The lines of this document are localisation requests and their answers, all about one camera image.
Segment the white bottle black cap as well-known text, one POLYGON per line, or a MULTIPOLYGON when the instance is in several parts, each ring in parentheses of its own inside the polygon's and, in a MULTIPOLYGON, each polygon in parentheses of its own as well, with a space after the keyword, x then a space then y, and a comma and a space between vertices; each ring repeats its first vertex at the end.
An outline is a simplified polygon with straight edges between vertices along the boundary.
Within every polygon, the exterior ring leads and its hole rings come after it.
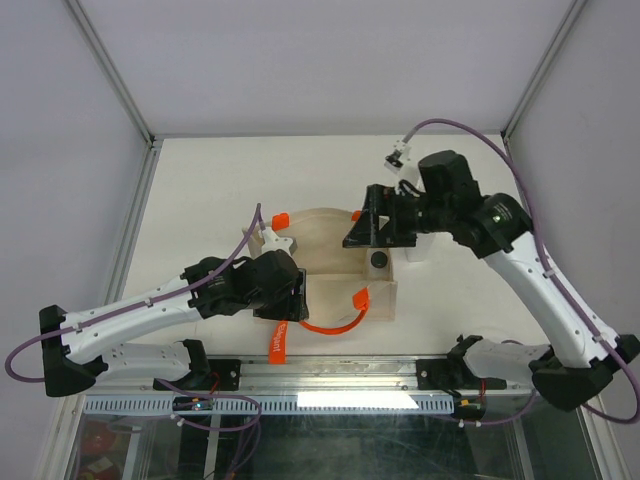
POLYGON ((387 249, 369 249, 365 261, 366 277, 372 281, 393 280, 391 256, 387 249))
POLYGON ((405 249, 405 257, 409 263, 420 263, 426 260, 435 240, 434 234, 418 234, 413 247, 405 249))

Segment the beige canvas tote bag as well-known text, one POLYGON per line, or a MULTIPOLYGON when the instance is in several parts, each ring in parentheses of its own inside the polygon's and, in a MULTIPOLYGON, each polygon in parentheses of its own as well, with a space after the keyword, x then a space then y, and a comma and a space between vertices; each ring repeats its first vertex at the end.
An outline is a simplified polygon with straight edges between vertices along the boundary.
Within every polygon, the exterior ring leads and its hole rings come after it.
POLYGON ((358 213, 334 208, 283 212, 250 233, 248 249, 252 258, 259 256, 259 233, 265 227, 296 239, 293 259, 307 273, 309 318, 301 322, 301 327, 308 332, 337 337, 363 323, 395 319, 397 282, 392 259, 393 280, 372 281, 365 273, 367 251, 372 248, 342 247, 342 240, 353 225, 352 216, 358 213))

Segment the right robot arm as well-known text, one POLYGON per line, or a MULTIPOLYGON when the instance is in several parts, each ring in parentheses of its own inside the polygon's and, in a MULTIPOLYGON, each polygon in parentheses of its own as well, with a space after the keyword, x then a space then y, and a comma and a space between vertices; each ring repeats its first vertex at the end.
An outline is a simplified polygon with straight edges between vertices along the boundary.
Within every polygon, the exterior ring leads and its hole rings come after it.
POLYGON ((531 217, 510 195, 484 195, 466 158, 452 150, 421 159, 424 191, 367 187, 345 248, 409 248, 421 234, 448 233, 511 287, 548 339, 545 345, 459 337, 447 354, 446 379, 469 387, 495 378, 534 388, 570 412, 600 394, 639 354, 633 334, 619 334, 589 310, 550 255, 538 247, 531 217))

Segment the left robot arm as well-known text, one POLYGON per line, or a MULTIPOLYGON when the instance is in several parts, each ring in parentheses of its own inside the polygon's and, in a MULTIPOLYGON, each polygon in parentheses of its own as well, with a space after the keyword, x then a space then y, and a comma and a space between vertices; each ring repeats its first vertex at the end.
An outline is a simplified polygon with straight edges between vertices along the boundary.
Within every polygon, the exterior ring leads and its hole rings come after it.
POLYGON ((281 249, 229 265, 206 257, 152 291, 94 310, 48 306, 39 313, 45 392, 66 397, 123 379, 201 388, 211 373, 202 341, 155 345, 141 344, 139 338, 244 310, 259 319, 307 319, 305 269, 281 249))

